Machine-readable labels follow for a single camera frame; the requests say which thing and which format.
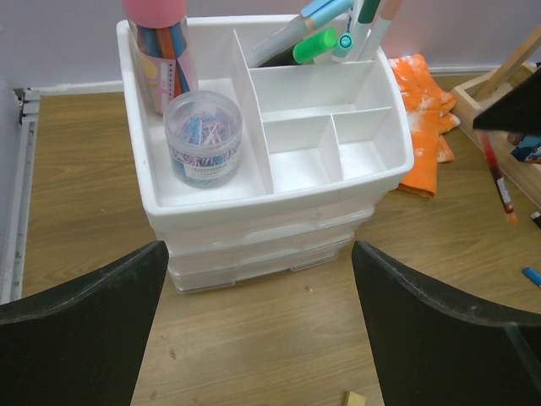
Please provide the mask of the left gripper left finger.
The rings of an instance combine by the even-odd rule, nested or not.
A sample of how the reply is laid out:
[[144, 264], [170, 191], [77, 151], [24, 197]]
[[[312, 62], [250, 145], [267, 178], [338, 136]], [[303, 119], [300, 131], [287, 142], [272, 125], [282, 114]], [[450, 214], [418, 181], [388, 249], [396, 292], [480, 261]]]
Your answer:
[[167, 273], [151, 242], [1, 307], [3, 405], [129, 405]]

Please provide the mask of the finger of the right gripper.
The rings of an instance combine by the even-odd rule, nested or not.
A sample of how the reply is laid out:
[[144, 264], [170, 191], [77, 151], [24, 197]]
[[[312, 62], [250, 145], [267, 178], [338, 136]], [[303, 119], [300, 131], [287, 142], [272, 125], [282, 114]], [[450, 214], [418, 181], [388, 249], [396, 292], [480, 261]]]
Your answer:
[[540, 69], [481, 112], [473, 128], [540, 135]]

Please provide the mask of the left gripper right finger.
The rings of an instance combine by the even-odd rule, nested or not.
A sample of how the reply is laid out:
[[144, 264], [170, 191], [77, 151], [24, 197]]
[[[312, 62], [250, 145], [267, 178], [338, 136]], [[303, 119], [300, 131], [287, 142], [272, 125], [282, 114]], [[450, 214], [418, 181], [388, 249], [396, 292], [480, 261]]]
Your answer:
[[352, 267], [386, 405], [538, 405], [540, 316], [481, 299], [366, 242]]

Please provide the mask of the red white pen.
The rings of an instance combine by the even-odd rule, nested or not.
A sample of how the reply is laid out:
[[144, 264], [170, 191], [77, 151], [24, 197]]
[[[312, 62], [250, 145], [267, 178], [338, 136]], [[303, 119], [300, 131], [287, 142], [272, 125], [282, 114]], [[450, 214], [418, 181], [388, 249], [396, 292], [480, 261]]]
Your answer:
[[489, 136], [485, 132], [478, 132], [478, 137], [480, 145], [484, 151], [490, 174], [495, 183], [500, 202], [504, 208], [506, 219], [511, 224], [517, 223], [518, 219], [515, 213], [515, 207], [512, 203], [511, 195], [509, 194], [509, 191], [506, 187], [505, 180], [501, 172], [500, 165], [497, 161], [495, 150], [490, 143]]

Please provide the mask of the tan eraser block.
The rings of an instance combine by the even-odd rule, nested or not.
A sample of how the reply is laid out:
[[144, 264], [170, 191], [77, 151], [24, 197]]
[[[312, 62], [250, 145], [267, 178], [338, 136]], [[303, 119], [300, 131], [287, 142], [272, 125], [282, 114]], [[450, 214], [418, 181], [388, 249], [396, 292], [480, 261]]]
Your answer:
[[344, 395], [342, 406], [365, 406], [367, 399], [365, 396], [348, 391]]

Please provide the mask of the blue tip white pen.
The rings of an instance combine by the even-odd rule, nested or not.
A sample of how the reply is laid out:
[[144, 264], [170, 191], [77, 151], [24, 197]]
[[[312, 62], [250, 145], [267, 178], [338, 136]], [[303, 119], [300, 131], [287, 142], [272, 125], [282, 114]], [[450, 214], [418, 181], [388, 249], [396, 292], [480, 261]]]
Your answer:
[[531, 267], [527, 267], [522, 271], [522, 274], [527, 277], [537, 287], [541, 287], [541, 275]]

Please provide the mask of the green white pen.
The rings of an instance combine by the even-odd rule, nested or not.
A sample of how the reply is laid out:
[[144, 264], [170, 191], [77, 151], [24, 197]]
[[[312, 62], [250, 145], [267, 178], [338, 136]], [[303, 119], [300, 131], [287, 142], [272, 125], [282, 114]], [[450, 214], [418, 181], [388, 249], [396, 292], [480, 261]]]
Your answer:
[[347, 62], [358, 60], [369, 33], [369, 28], [372, 25], [379, 6], [380, 0], [363, 1], [363, 5], [359, 10], [357, 23], [353, 26], [351, 31], [352, 48], [346, 56]]

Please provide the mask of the green black highlighter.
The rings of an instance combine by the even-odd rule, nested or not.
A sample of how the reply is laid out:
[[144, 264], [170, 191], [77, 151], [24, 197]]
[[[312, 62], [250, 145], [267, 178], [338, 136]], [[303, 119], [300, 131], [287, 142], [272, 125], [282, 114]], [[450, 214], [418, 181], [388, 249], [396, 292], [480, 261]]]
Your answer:
[[293, 66], [311, 63], [318, 56], [336, 47], [338, 36], [336, 29], [330, 27], [320, 33], [300, 41], [293, 47], [276, 54], [259, 68]]

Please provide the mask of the clear paperclip jar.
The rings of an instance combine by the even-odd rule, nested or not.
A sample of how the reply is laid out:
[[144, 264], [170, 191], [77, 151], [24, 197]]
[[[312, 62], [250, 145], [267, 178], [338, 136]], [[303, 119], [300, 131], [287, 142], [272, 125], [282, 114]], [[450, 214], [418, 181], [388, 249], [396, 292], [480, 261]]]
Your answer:
[[214, 91], [176, 97], [163, 114], [172, 170], [185, 184], [214, 189], [238, 170], [243, 117], [238, 105]]

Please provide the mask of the pink cap pen tube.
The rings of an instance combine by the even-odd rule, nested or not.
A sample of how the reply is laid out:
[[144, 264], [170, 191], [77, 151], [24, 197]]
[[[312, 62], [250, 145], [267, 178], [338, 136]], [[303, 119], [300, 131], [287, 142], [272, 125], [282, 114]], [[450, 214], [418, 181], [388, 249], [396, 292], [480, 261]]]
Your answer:
[[190, 55], [187, 3], [183, 0], [123, 0], [135, 40], [148, 102], [162, 115], [174, 98], [199, 89]]

